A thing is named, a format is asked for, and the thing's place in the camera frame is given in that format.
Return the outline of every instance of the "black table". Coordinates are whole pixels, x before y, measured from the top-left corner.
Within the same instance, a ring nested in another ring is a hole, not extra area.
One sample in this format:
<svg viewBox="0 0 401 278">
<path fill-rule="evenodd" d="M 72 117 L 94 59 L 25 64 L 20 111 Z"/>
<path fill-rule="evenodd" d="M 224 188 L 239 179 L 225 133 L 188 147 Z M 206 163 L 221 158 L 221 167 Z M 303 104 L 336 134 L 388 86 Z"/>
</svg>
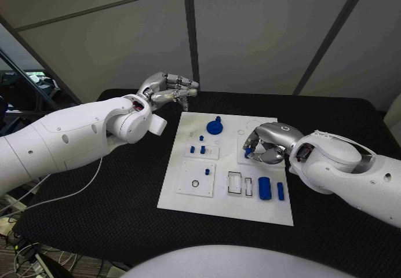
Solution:
<svg viewBox="0 0 401 278">
<path fill-rule="evenodd" d="M 128 93 L 136 90 L 107 90 L 100 100 Z M 156 111 L 167 120 L 162 137 L 147 133 L 118 147 L 87 190 L 27 210 L 16 232 L 55 248 L 131 264 L 183 247 L 234 244 L 290 253 L 359 277 L 400 277 L 400 229 L 336 195 L 316 193 L 290 173 L 294 227 L 156 208 L 180 111 L 177 104 Z M 277 117 L 304 134 L 327 131 L 401 159 L 381 116 L 361 99 L 202 92 L 189 99 L 189 111 Z M 97 167 L 98 161 L 52 175 L 32 204 L 78 191 Z"/>
</svg>

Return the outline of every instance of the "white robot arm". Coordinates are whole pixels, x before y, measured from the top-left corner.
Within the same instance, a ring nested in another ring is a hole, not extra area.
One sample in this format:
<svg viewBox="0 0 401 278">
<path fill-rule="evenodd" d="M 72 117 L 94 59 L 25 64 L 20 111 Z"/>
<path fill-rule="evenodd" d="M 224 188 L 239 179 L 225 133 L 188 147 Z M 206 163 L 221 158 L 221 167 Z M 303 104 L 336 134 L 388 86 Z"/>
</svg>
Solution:
<svg viewBox="0 0 401 278">
<path fill-rule="evenodd" d="M 265 152 L 254 153 L 261 143 Z M 345 137 L 316 131 L 303 136 L 281 123 L 265 123 L 251 133 L 247 157 L 276 164 L 288 155 L 290 172 L 319 193 L 343 200 L 384 222 L 401 228 L 401 161 L 371 153 L 362 155 Z"/>
<path fill-rule="evenodd" d="M 159 72 L 137 95 L 59 110 L 0 137 L 0 196 L 38 177 L 89 164 L 118 146 L 136 143 L 147 131 L 160 135 L 167 122 L 151 112 L 170 101 L 188 110 L 186 97 L 196 96 L 198 86 Z"/>
</svg>

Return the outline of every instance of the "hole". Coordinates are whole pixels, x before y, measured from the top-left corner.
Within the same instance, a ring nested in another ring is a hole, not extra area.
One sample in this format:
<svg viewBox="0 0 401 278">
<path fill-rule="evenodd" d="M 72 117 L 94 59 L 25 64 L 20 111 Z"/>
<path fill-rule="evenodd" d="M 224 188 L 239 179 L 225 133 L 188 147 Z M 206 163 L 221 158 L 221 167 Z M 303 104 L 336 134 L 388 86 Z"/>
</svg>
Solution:
<svg viewBox="0 0 401 278">
<path fill-rule="evenodd" d="M 391 173 L 387 173 L 387 174 L 384 175 L 384 181 L 385 181 L 385 182 L 389 182 L 389 181 L 391 181 Z"/>
<path fill-rule="evenodd" d="M 94 131 L 95 134 L 98 133 L 98 128 L 97 128 L 95 125 L 92 125 L 92 131 Z"/>
<path fill-rule="evenodd" d="M 69 142 L 68 136 L 66 136 L 66 135 L 63 135 L 61 138 L 62 138 L 62 140 L 63 140 L 65 144 L 68 144 L 68 142 Z"/>
</svg>

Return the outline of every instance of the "white board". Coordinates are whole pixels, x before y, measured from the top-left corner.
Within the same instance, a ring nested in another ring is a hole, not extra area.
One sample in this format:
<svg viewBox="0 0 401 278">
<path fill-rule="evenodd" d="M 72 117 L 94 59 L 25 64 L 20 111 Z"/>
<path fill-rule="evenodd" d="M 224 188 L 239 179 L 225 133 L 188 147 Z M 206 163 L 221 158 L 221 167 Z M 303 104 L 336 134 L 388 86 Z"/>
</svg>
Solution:
<svg viewBox="0 0 401 278">
<path fill-rule="evenodd" d="M 206 124 L 216 116 L 221 116 L 224 131 L 218 135 L 211 135 Z M 182 113 L 157 208 L 293 226 L 284 163 L 270 166 L 241 160 L 245 153 L 241 146 L 254 128 L 263 123 L 276 121 L 276 118 Z M 209 146 L 209 149 L 218 150 L 216 160 L 208 156 L 202 157 L 199 154 L 202 145 L 206 149 Z M 190 146 L 196 147 L 192 156 L 189 156 Z M 209 175 L 205 175 L 206 167 L 211 169 Z M 241 173 L 241 194 L 228 192 L 229 171 Z M 260 199 L 257 183 L 260 177 L 268 177 L 271 180 L 271 200 Z M 245 178 L 252 180 L 252 196 L 245 196 Z M 200 179 L 203 181 L 195 188 L 192 181 Z M 284 187 L 284 201 L 278 200 L 278 182 Z"/>
</svg>

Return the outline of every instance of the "robotic hand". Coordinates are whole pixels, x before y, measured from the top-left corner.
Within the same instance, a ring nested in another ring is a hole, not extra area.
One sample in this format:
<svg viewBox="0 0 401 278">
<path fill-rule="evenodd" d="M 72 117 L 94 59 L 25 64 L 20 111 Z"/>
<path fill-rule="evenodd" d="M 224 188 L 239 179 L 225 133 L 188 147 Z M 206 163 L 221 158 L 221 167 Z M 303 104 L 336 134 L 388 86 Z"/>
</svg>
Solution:
<svg viewBox="0 0 401 278">
<path fill-rule="evenodd" d="M 198 87 L 189 79 L 159 72 L 137 94 L 59 110 L 0 137 L 0 196 L 38 177 L 89 164 L 118 146 L 136 143 L 147 131 L 160 135 L 167 122 L 151 112 L 170 101 L 186 111 Z"/>
<path fill-rule="evenodd" d="M 254 153 L 261 143 L 264 153 Z M 371 154 L 363 155 L 358 145 Z M 267 164 L 288 155 L 290 172 L 322 194 L 336 193 L 359 210 L 401 228 L 401 161 L 376 155 L 348 138 L 316 131 L 303 136 L 281 123 L 265 123 L 245 144 L 248 158 Z"/>
</svg>

